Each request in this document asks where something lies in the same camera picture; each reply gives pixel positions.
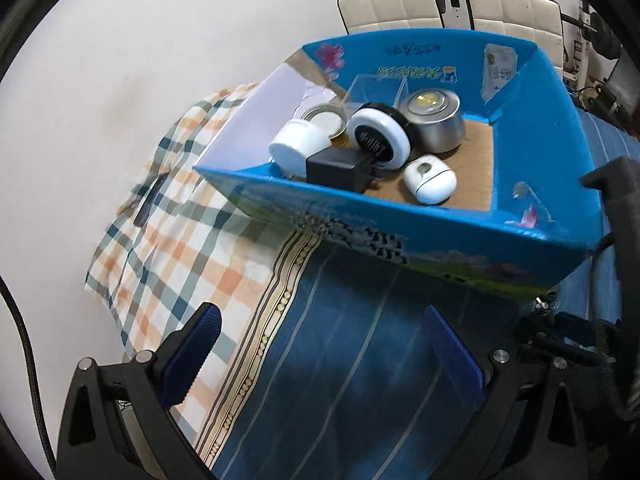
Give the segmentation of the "white oval device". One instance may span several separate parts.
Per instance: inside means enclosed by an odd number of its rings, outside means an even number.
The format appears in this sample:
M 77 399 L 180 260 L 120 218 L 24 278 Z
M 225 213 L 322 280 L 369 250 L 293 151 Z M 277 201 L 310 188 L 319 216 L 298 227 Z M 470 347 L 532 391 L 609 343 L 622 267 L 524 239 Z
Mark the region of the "white oval device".
M 404 182 L 416 201 L 427 206 L 446 202 L 458 184 L 454 170 L 434 155 L 409 162 L 404 170 Z

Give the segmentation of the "barbell weight rack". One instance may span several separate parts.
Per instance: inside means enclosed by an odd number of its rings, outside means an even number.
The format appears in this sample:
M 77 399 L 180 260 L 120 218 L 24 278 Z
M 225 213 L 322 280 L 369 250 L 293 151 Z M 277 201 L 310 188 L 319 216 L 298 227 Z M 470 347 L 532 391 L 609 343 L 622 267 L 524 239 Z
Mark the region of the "barbell weight rack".
M 564 25 L 574 28 L 570 34 L 573 44 L 564 48 L 564 70 L 577 74 L 584 64 L 590 79 L 610 78 L 623 53 L 613 29 L 587 0 L 577 0 L 577 16 L 562 13 L 561 18 Z

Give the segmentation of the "blue cardboard box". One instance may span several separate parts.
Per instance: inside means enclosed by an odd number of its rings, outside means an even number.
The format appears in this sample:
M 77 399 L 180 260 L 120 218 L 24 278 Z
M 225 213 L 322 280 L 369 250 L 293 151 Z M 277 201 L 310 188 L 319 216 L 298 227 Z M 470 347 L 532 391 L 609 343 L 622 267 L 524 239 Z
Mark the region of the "blue cardboard box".
M 363 193 L 285 174 L 269 144 L 312 106 L 340 106 L 357 75 L 406 77 L 409 94 L 457 93 L 465 137 L 433 154 L 420 140 L 398 170 L 375 164 Z M 434 155 L 454 170 L 446 202 L 407 190 L 409 162 Z M 305 44 L 222 127 L 196 171 L 248 216 L 314 234 L 400 266 L 526 301 L 558 284 L 596 247 L 602 205 L 580 178 L 593 170 L 578 111 L 531 41 L 454 28 L 385 29 Z

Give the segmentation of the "right white quilted chair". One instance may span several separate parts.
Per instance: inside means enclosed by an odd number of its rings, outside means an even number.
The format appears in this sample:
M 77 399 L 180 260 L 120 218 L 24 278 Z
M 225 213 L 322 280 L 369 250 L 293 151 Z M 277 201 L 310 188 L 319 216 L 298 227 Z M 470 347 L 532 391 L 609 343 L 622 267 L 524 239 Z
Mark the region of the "right white quilted chair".
M 466 0 L 470 25 L 491 32 L 533 41 L 544 50 L 560 76 L 564 68 L 561 8 L 554 0 Z

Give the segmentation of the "white quilted chair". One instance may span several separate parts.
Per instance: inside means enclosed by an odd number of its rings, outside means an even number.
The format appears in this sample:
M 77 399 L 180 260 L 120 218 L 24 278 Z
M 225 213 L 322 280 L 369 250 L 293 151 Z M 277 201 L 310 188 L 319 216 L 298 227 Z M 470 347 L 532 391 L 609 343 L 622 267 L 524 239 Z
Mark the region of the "white quilted chair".
M 491 32 L 533 41 L 544 50 L 560 76 L 564 68 L 561 8 L 554 0 L 466 0 L 470 25 Z
M 445 27 L 436 0 L 337 0 L 337 9 L 349 34 Z

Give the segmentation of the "plaid checkered cloth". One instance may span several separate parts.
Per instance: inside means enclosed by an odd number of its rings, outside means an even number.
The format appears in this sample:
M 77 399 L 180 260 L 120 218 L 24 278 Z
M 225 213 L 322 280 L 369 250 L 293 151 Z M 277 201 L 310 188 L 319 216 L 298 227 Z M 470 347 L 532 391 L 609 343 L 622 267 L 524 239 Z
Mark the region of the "plaid checkered cloth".
M 221 334 L 186 400 L 172 411 L 206 462 L 229 439 L 318 244 L 250 218 L 194 168 L 254 90 L 241 84 L 215 92 L 160 139 L 86 275 L 87 288 L 114 316 L 127 356 L 157 348 L 204 302 L 221 310 Z M 134 226 L 145 195 L 165 172 L 148 222 Z

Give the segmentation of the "silver round tin gold lid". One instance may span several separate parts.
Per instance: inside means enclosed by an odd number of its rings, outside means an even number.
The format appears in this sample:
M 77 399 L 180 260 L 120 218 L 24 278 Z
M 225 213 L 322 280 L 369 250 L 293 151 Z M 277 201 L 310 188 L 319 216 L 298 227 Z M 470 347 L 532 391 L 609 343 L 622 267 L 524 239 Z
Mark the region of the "silver round tin gold lid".
M 425 151 L 433 154 L 456 150 L 465 137 L 461 101 L 444 89 L 413 92 L 399 103 L 399 111 L 413 125 Z

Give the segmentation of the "blue striped blanket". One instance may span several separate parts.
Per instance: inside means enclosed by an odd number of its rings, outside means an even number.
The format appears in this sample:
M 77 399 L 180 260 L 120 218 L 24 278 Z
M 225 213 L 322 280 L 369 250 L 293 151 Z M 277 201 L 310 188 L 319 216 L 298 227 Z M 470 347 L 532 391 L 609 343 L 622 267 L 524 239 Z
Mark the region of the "blue striped blanket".
M 198 446 L 219 479 L 424 479 L 470 418 L 428 307 L 502 336 L 513 304 L 293 233 Z

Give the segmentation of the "dark smartphone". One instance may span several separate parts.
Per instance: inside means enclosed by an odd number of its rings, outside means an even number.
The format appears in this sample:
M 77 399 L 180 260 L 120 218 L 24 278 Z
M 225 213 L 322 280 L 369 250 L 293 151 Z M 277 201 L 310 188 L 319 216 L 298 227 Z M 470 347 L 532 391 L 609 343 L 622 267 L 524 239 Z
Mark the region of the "dark smartphone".
M 145 223 L 148 222 L 149 216 L 151 214 L 151 209 L 154 205 L 156 196 L 162 189 L 168 176 L 169 176 L 168 172 L 165 172 L 164 174 L 160 174 L 156 178 L 148 194 L 145 195 L 145 199 L 142 203 L 142 206 L 138 210 L 136 218 L 134 218 L 134 226 L 137 226 L 138 228 L 143 228 L 145 226 Z

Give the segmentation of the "black white round container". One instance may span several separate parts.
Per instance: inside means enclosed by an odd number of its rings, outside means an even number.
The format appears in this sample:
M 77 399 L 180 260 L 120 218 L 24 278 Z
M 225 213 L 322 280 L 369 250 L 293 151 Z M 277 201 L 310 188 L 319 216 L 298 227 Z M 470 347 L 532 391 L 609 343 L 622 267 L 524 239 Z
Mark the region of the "black white round container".
M 361 105 L 347 121 L 346 133 L 384 170 L 404 166 L 419 140 L 412 122 L 395 107 L 380 102 Z

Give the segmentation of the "clear acrylic cube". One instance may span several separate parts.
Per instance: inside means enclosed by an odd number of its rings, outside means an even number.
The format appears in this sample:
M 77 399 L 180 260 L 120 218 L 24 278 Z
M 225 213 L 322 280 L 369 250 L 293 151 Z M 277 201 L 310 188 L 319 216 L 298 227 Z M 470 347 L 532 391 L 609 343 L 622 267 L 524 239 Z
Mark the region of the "clear acrylic cube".
M 406 77 L 357 75 L 346 91 L 342 104 L 349 112 L 370 102 L 398 107 L 407 94 Z

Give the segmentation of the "black power adapter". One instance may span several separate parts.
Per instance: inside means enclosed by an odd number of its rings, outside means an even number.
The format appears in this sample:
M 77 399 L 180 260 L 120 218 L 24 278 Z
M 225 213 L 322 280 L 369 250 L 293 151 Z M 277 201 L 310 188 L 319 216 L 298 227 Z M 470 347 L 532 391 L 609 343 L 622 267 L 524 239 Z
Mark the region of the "black power adapter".
M 378 180 L 378 170 L 369 154 L 330 146 L 307 158 L 305 179 L 325 188 L 363 193 Z

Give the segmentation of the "left white quilted chair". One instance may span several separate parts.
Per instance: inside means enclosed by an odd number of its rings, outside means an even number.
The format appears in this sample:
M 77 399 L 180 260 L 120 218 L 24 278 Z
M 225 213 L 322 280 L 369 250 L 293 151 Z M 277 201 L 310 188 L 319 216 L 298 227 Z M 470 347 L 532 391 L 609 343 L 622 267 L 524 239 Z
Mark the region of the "left white quilted chair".
M 436 0 L 337 0 L 337 9 L 349 34 L 445 27 Z

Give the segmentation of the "white cylindrical jar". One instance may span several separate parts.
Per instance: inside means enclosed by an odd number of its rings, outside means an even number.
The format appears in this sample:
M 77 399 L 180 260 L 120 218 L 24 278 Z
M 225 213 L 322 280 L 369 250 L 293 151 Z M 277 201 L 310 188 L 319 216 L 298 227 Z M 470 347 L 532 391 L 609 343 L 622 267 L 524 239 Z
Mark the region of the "white cylindrical jar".
M 307 159 L 332 146 L 329 136 L 312 122 L 292 118 L 269 144 L 269 154 L 288 176 L 306 178 Z

